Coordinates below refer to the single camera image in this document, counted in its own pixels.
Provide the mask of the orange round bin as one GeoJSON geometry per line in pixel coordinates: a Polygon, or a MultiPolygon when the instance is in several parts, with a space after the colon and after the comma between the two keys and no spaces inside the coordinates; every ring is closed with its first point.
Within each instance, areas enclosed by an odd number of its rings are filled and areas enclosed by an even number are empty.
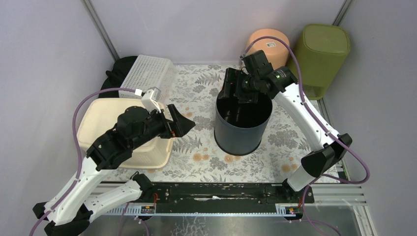
{"type": "MultiPolygon", "coordinates": [[[[290,45],[289,39],[284,33],[275,29],[259,29],[250,35],[247,47],[254,40],[263,36],[272,36],[281,39],[288,46],[290,45]]],[[[279,67],[285,66],[289,56],[288,49],[281,42],[270,38],[261,39],[257,41],[246,54],[248,55],[258,50],[264,51],[268,61],[272,64],[273,69],[278,69],[279,67]]]]}

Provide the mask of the dark blue round bin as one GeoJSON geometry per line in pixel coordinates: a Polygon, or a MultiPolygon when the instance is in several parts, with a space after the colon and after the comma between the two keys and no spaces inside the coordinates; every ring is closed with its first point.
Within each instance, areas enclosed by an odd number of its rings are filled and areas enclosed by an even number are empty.
{"type": "Polygon", "coordinates": [[[238,99],[217,99],[214,139],[226,153],[235,156],[254,152],[261,143],[272,114],[272,100],[260,94],[257,103],[238,103],[238,99]]]}

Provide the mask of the white slotted basket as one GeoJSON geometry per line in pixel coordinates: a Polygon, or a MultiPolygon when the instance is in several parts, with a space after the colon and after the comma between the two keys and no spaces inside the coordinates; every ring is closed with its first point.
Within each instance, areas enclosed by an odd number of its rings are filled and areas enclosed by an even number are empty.
{"type": "Polygon", "coordinates": [[[121,88],[155,90],[155,100],[165,104],[173,87],[177,69],[169,59],[138,55],[121,88]]]}

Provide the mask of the cream perforated large basket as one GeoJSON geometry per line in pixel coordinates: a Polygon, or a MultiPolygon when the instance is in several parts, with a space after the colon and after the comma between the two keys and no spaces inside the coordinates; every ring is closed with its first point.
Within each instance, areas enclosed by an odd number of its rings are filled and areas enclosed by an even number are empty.
{"type": "MultiPolygon", "coordinates": [[[[132,106],[143,107],[139,99],[99,98],[90,104],[77,131],[77,138],[82,153],[86,153],[93,142],[107,130],[114,127],[119,115],[132,106]]],[[[133,150],[132,157],[120,164],[121,168],[159,169],[170,158],[174,140],[152,139],[133,150]]]]}

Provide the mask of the green mesh waste bin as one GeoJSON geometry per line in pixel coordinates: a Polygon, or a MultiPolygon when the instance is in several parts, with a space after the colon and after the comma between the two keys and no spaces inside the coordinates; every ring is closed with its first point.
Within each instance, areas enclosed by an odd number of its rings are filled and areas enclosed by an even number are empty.
{"type": "Polygon", "coordinates": [[[302,86],[309,100],[322,99],[350,52],[348,33],[341,27],[308,24],[294,46],[302,86]]]}

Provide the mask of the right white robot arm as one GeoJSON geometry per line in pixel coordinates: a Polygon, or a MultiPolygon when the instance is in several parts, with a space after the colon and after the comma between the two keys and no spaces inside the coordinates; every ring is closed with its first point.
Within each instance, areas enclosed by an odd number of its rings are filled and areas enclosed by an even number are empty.
{"type": "Polygon", "coordinates": [[[333,129],[299,90],[287,67],[268,66],[249,73],[228,68],[215,105],[214,138],[226,153],[236,156],[254,152],[272,114],[273,102],[281,105],[304,134],[311,152],[298,169],[283,181],[282,196],[293,203],[301,190],[340,161],[352,143],[349,134],[333,129]]]}

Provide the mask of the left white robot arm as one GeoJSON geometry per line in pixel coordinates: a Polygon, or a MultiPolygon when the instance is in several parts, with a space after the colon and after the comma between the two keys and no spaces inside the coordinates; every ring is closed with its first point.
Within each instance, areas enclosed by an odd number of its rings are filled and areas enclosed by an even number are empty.
{"type": "Polygon", "coordinates": [[[129,107],[118,116],[114,127],[99,136],[86,156],[80,158],[81,164],[65,188],[50,201],[33,207],[38,220],[47,221],[46,235],[77,236],[97,217],[119,205],[154,200],[153,184],[144,174],[137,174],[123,186],[97,197],[91,197],[91,193],[138,147],[158,137],[183,137],[195,126],[175,105],[168,105],[168,109],[171,119],[165,118],[163,112],[149,112],[138,106],[129,107]]]}

